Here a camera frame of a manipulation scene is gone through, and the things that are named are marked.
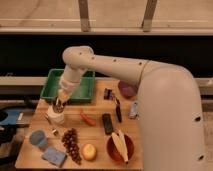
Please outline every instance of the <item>blue object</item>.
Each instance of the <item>blue object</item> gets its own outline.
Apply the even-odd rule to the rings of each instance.
[[[47,144],[47,138],[44,134],[44,131],[42,130],[34,131],[30,135],[29,141],[32,145],[35,145],[39,148],[44,147]]]
[[[5,109],[4,111],[8,114],[8,116],[0,122],[0,125],[16,125],[22,109]]]
[[[67,155],[64,152],[61,152],[52,146],[48,147],[42,155],[44,160],[47,160],[58,167],[63,164],[66,157]]]

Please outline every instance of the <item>black wall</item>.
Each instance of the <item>black wall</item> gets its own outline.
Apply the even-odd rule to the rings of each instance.
[[[64,68],[62,52],[89,45],[96,54],[178,64],[195,77],[213,76],[213,36],[0,35],[0,75],[47,76]]]

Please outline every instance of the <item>red object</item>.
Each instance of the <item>red object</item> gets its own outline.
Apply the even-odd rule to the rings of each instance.
[[[89,116],[87,116],[83,109],[80,109],[80,115],[81,115],[81,118],[84,122],[86,122],[88,125],[90,126],[95,126],[96,125],[96,122],[94,119],[90,118]]]
[[[128,150],[128,158],[130,160],[134,153],[134,144],[133,144],[132,140],[130,139],[130,137],[128,137],[127,135],[124,135],[124,137],[125,137],[126,146],[127,146],[127,150]],[[124,159],[119,154],[117,148],[115,147],[112,137],[110,137],[107,142],[107,152],[113,160],[124,163]]]
[[[126,98],[133,97],[137,94],[137,87],[132,86],[124,81],[119,81],[118,88],[120,93]]]

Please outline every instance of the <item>orange bowl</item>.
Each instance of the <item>orange bowl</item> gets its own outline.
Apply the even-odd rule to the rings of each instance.
[[[127,135],[124,135],[124,137],[125,137],[127,151],[128,151],[128,158],[130,160],[134,153],[134,144],[132,140],[130,139],[130,137],[128,137]],[[118,162],[124,162],[123,157],[120,155],[117,148],[115,147],[112,137],[110,137],[107,142],[107,153],[113,160]]]

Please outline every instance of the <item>blue sponge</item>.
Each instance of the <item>blue sponge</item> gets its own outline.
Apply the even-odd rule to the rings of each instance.
[[[44,154],[42,155],[42,158],[49,161],[50,163],[60,167],[64,160],[66,159],[67,155],[64,152],[58,151],[54,147],[50,146],[48,147]]]

